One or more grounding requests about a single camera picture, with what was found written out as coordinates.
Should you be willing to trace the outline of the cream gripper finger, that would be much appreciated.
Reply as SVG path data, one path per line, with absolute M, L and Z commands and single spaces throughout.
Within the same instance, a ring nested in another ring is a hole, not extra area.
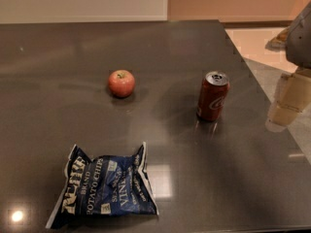
M 268 127 L 287 127 L 311 103 L 311 69 L 282 74 L 267 115 Z

